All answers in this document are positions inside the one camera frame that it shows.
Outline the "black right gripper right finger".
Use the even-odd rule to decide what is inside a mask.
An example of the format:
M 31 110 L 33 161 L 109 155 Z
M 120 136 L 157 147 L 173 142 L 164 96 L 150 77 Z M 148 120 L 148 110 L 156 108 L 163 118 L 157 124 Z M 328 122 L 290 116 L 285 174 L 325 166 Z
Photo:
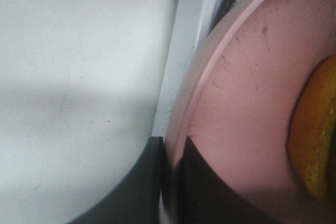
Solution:
M 335 223 L 302 190 L 256 188 L 241 196 L 222 181 L 187 137 L 177 180 L 178 223 Z

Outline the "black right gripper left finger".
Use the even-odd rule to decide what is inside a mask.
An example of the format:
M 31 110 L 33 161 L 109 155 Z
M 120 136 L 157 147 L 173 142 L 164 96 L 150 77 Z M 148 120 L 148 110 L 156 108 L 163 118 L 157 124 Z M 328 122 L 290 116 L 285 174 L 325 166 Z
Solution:
M 159 223 L 163 137 L 152 136 L 124 180 L 71 223 Z

